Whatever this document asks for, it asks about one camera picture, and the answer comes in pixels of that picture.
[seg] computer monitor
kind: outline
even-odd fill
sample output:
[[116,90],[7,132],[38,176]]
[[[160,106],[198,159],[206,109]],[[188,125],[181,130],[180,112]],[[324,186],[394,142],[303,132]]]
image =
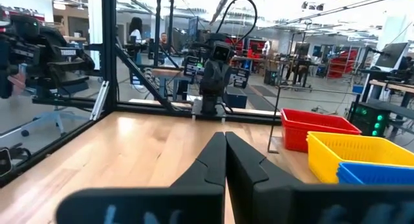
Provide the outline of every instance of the computer monitor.
[[379,67],[382,71],[398,69],[402,55],[408,49],[407,46],[408,43],[387,44],[384,49],[382,49],[383,54],[377,59],[375,66]]
[[188,20],[188,39],[190,41],[197,41],[197,34],[199,30],[199,17],[193,17]]
[[309,43],[296,43],[295,54],[299,56],[307,56],[309,52]]

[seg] plastic bin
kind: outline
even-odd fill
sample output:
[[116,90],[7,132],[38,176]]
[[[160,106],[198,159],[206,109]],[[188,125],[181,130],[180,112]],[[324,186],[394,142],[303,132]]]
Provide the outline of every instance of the plastic bin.
[[358,185],[414,185],[414,168],[341,162],[339,183]]
[[308,131],[359,135],[361,131],[348,120],[339,116],[322,115],[308,111],[282,109],[282,137],[285,148],[308,152]]
[[414,153],[380,137],[308,132],[309,168],[324,183],[337,183],[340,162],[414,167]]

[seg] glass panel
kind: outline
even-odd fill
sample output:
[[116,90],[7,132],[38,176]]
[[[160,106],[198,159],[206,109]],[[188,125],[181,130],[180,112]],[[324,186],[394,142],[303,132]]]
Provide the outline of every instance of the glass panel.
[[[94,63],[82,50],[89,38],[87,10],[57,3],[52,8],[51,2],[0,1],[18,7],[0,11],[11,22],[0,28],[0,145],[27,149],[13,151],[14,164],[86,123],[100,88],[88,75]],[[75,108],[72,98],[90,101]]]

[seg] desk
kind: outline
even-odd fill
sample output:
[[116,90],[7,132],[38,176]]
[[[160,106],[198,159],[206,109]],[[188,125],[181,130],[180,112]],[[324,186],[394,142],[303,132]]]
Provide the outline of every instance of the desk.
[[[169,186],[216,131],[235,132],[279,163],[267,153],[270,126],[112,113],[2,188],[1,223],[54,223],[60,201],[84,188]],[[224,218],[234,223],[228,192]]]
[[262,58],[247,58],[247,57],[244,57],[244,56],[234,56],[232,58],[232,61],[242,61],[242,60],[250,61],[250,65],[249,65],[249,68],[248,68],[248,70],[250,72],[252,72],[253,62],[263,62],[263,61],[265,61],[265,59],[262,59]]
[[83,37],[63,36],[63,38],[65,38],[65,40],[68,41],[68,42],[70,42],[70,41],[86,41],[86,38],[83,38]]
[[160,79],[160,87],[158,89],[162,97],[165,98],[165,90],[168,90],[167,84],[169,79],[174,79],[173,81],[173,100],[177,100],[177,89],[179,86],[179,81],[190,82],[192,79],[190,77],[184,76],[183,71],[169,70],[169,69],[153,69],[152,74],[154,77]]
[[319,179],[309,169],[307,153],[286,150],[283,147],[281,136],[272,137],[272,144],[284,159],[285,166],[292,175],[304,183],[320,183]]
[[[414,85],[398,85],[398,84],[388,84],[386,82],[381,82],[378,80],[371,80],[369,81],[369,84],[373,86],[372,91],[371,91],[371,96],[370,96],[370,100],[368,100],[369,103],[371,104],[376,104],[378,106],[381,106],[381,108],[384,108],[386,110],[389,110],[395,114],[397,114],[396,116],[396,120],[402,120],[404,117],[406,118],[410,118],[410,119],[414,119],[414,112],[409,111],[409,113],[407,112],[407,106],[409,104],[409,101],[411,100],[411,98],[413,97],[414,94]],[[382,90],[387,87],[388,89],[396,89],[398,91],[403,91],[404,92],[404,96],[402,98],[400,107],[398,108],[398,106],[394,105],[394,104],[389,104],[387,102],[381,102],[381,101],[377,101],[375,102],[375,100],[378,100],[380,98],[381,92]],[[390,139],[393,139],[398,132],[398,125],[394,125],[393,126],[393,130],[391,131],[391,136]]]

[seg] black cable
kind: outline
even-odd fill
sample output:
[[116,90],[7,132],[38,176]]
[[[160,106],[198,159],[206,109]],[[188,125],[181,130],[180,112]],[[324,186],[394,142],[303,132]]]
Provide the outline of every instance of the black cable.
[[[227,15],[228,10],[230,9],[231,5],[234,4],[236,1],[238,1],[238,0],[233,0],[227,6],[226,11],[224,12],[223,18],[221,19],[219,28],[217,28],[217,30],[215,31],[215,33],[219,33],[220,28],[221,28],[221,25],[223,25],[223,23],[224,23],[224,19],[226,18],[226,15]],[[256,23],[257,23],[257,8],[256,8],[256,4],[254,4],[254,2],[252,0],[246,0],[246,1],[248,1],[253,6],[253,9],[254,9],[254,22],[253,22],[252,28],[244,36],[242,36],[239,39],[239,41],[237,41],[234,45],[238,45],[239,42],[241,42],[242,40],[244,40],[254,30],[254,28],[256,27]]]
[[[195,15],[194,12],[191,10],[191,8],[188,6],[187,2],[185,0],[181,0],[184,4],[186,4],[187,6],[187,10],[189,10],[194,17],[197,17],[198,15]],[[200,25],[203,27],[204,30],[206,30],[206,28],[204,27],[204,25],[201,23],[200,18],[198,19],[198,22],[200,23]]]

